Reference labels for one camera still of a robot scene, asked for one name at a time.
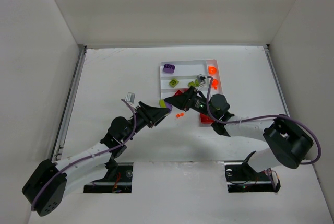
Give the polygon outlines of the small red lego brick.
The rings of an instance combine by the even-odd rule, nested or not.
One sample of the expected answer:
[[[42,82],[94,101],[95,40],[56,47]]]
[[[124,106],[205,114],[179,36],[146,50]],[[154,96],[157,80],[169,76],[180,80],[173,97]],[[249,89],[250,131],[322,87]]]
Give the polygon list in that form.
[[[178,96],[178,95],[181,95],[181,94],[183,94],[183,91],[178,90],[178,91],[174,94],[174,96]]]

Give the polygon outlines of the green and purple lego stack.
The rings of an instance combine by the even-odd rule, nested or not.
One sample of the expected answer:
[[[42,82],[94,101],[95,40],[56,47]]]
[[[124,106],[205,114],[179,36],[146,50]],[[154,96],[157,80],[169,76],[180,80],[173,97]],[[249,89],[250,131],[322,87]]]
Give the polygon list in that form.
[[[167,103],[164,99],[159,100],[159,106],[161,108],[169,109],[169,113],[172,112],[172,108],[173,108],[172,105]]]

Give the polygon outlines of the large red lego block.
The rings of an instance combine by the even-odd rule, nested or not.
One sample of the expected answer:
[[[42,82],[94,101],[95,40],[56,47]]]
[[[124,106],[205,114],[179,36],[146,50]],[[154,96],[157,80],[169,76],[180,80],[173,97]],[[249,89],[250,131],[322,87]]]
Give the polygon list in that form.
[[[214,120],[204,114],[200,114],[200,122],[201,124],[212,124]]]

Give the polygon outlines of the lime green square lego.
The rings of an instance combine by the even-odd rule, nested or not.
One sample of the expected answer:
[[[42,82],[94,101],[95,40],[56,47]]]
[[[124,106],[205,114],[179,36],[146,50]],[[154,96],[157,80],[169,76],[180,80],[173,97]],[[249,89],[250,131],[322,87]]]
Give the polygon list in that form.
[[[178,84],[179,84],[179,81],[175,78],[171,79],[169,82],[169,86],[172,88],[176,87]]]

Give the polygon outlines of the green studded lego brick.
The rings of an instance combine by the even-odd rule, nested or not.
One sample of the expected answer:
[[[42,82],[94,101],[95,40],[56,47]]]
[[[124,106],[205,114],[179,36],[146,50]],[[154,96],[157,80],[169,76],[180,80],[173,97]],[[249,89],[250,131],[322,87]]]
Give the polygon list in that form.
[[[196,87],[199,87],[201,85],[201,83],[197,79],[194,81],[194,83]]]

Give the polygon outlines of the orange round lego piece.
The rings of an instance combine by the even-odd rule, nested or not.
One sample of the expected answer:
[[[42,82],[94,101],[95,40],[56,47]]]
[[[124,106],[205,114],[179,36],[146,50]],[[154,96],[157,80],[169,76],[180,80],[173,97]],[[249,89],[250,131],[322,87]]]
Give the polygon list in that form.
[[[212,79],[212,83],[211,83],[212,89],[217,90],[218,89],[218,84],[219,84],[219,82],[218,82],[217,79]]]

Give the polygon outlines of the purple round lego brick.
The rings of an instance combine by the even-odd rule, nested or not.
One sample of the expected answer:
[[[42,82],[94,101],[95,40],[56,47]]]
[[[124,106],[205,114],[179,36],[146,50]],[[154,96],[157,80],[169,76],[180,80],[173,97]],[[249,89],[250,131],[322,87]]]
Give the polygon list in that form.
[[[163,72],[168,74],[173,74],[175,72],[175,66],[173,64],[166,63],[163,66]]]

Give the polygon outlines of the orange flower lego piece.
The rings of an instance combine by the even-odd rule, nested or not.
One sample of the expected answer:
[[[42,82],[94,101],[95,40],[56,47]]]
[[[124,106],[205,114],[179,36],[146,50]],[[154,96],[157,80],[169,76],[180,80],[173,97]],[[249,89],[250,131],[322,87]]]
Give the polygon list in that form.
[[[214,75],[217,73],[217,69],[214,66],[208,66],[208,74]]]

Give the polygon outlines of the small lime green lego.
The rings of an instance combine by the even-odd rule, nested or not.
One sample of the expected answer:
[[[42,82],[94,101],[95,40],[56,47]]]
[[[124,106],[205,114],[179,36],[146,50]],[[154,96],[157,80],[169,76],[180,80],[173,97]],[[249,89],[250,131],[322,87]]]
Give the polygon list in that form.
[[[187,85],[188,85],[188,87],[191,87],[191,86],[194,87],[194,86],[195,86],[195,83],[194,83],[193,81],[191,81],[191,82],[189,82]]]

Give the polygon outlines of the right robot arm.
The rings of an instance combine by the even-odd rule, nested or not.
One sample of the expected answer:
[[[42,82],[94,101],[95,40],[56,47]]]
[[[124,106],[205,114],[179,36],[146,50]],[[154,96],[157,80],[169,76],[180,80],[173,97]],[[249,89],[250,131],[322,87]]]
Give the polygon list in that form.
[[[190,87],[186,92],[164,100],[180,110],[193,109],[211,118],[211,127],[218,135],[265,142],[268,148],[251,152],[243,161],[244,166],[256,172],[280,165],[296,169],[313,146],[310,136],[287,116],[255,121],[238,117],[229,112],[230,105],[222,94],[204,96],[201,91]]]

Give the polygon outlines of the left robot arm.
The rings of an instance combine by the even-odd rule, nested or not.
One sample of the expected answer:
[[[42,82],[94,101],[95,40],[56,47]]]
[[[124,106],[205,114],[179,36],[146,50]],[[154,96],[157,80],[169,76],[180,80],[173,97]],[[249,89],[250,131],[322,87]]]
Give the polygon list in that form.
[[[115,161],[126,149],[126,143],[144,127],[153,128],[171,112],[168,108],[151,107],[143,102],[130,108],[132,117],[116,117],[106,135],[94,146],[75,156],[42,161],[26,184],[22,193],[39,216],[50,214],[62,199],[79,187],[114,174]]]

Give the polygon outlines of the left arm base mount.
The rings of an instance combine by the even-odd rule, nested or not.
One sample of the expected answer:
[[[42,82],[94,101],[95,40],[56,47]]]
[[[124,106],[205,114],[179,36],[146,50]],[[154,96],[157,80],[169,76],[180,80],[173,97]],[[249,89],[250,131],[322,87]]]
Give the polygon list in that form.
[[[124,194],[132,192],[133,163],[119,163],[117,168],[108,170],[106,176],[86,184],[83,193],[88,194]]]

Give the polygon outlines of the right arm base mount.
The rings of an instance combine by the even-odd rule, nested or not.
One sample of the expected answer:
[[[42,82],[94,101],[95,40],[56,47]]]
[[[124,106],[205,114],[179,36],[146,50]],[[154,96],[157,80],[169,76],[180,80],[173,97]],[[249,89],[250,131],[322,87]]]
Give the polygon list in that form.
[[[280,179],[271,168],[256,172],[248,164],[255,154],[251,152],[243,161],[224,163],[225,178],[229,193],[277,193],[281,189]]]

